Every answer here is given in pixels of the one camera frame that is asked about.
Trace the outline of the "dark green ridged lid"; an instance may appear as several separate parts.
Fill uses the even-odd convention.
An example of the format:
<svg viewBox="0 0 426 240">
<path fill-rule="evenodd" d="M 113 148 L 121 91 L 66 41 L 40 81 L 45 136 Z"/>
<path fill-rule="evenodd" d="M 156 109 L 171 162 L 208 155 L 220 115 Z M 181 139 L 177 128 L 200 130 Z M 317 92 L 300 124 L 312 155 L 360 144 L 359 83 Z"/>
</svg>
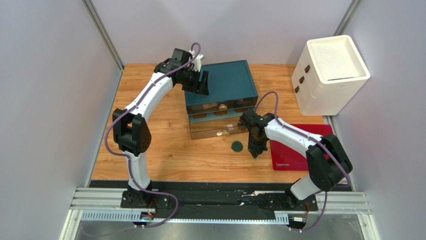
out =
<svg viewBox="0 0 426 240">
<path fill-rule="evenodd" d="M 241 152 L 241 151 L 243 150 L 243 148 L 244 148 L 244 146 L 243 146 L 243 144 L 242 144 L 240 141 L 234 141 L 234 142 L 231 144 L 231 149 L 232 149 L 234 152 Z"/>
</svg>

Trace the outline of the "red mirror case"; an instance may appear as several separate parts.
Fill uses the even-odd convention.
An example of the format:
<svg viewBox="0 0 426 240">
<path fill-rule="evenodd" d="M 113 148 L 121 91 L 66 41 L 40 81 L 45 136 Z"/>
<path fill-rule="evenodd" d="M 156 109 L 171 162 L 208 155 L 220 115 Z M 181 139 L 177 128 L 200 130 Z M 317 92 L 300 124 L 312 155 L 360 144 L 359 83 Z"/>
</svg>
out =
<svg viewBox="0 0 426 240">
<path fill-rule="evenodd" d="M 294 124 L 295 127 L 313 134 L 326 136 L 333 134 L 329 124 Z M 275 171 L 308 171 L 308 163 L 305 157 L 290 147 L 278 142 L 269 141 L 272 168 Z"/>
</svg>

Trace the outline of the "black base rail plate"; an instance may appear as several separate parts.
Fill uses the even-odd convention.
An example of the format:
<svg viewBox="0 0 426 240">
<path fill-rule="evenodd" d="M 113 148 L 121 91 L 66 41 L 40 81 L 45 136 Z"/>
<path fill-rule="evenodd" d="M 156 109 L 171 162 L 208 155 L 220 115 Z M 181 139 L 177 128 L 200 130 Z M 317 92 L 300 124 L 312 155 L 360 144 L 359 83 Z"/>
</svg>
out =
<svg viewBox="0 0 426 240">
<path fill-rule="evenodd" d="M 256 192 L 245 190 L 171 190 L 166 194 L 146 193 L 134 189 L 122 193 L 120 207 L 123 209 L 147 209 L 150 215 L 159 216 L 159 210 L 173 211 L 180 214 L 184 207 L 197 207 L 212 210 L 230 207 L 232 210 L 248 207 L 253 210 L 266 211 L 317 211 L 316 197 L 305 200 L 292 199 L 285 192 Z"/>
</svg>

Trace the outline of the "clear drawer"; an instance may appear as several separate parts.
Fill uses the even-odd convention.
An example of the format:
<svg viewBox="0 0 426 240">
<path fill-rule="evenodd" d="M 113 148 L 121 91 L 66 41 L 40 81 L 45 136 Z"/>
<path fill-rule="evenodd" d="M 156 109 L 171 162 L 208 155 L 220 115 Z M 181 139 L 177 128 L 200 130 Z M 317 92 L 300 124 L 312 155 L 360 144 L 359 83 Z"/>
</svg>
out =
<svg viewBox="0 0 426 240">
<path fill-rule="evenodd" d="M 247 128 L 239 124 L 242 114 L 241 111 L 227 110 L 189 115 L 190 136 L 197 140 L 247 132 Z"/>
</svg>

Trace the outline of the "teal drawer organizer box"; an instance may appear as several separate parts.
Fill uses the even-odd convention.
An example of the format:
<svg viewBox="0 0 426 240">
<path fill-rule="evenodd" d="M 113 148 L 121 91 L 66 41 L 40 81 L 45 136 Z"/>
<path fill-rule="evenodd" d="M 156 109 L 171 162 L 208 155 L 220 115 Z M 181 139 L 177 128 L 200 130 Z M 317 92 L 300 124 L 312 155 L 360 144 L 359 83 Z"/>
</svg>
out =
<svg viewBox="0 0 426 240">
<path fill-rule="evenodd" d="M 254 107 L 257 104 L 259 95 L 246 59 L 205 64 L 201 70 L 208 72 L 209 95 L 186 91 L 184 96 L 188 115 Z"/>
</svg>

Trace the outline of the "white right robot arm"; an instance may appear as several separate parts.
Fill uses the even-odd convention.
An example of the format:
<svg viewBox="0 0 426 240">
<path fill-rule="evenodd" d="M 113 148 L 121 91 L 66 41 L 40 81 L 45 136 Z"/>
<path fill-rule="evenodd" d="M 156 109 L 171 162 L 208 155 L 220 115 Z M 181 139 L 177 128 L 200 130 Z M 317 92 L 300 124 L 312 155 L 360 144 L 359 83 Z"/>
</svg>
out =
<svg viewBox="0 0 426 240">
<path fill-rule="evenodd" d="M 284 204 L 288 208 L 302 207 L 308 197 L 327 193 L 341 186 L 342 180 L 347 180 L 345 187 L 351 185 L 349 173 L 353 166 L 336 135 L 314 134 L 284 122 L 275 114 L 261 116 L 254 110 L 244 112 L 238 123 L 249 132 L 248 151 L 254 159 L 267 150 L 268 141 L 279 142 L 306 159 L 308 174 L 285 190 Z"/>
</svg>

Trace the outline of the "white foam drawer cabinet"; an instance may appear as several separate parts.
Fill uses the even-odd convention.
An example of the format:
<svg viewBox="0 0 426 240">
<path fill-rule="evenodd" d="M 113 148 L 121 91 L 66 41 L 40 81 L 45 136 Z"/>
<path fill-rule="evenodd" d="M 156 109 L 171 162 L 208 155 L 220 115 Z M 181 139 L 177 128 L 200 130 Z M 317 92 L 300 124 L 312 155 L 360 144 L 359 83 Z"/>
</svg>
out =
<svg viewBox="0 0 426 240">
<path fill-rule="evenodd" d="M 371 74 L 349 35 L 306 42 L 291 77 L 304 116 L 335 116 Z"/>
</svg>

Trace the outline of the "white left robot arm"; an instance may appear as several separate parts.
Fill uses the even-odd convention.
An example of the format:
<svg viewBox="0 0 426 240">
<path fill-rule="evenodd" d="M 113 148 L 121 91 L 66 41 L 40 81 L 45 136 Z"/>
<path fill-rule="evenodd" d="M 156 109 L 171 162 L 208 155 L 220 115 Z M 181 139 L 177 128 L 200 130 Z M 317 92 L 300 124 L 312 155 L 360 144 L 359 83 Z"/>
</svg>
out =
<svg viewBox="0 0 426 240">
<path fill-rule="evenodd" d="M 125 157 L 129 174 L 128 188 L 122 193 L 122 208 L 146 208 L 154 202 L 148 174 L 147 150 L 152 141 L 149 118 L 160 100 L 177 84 L 183 91 L 207 96 L 208 71 L 201 71 L 204 56 L 200 51 L 174 49 L 170 58 L 155 66 L 153 74 L 133 102 L 117 108 L 108 128 Z"/>
</svg>

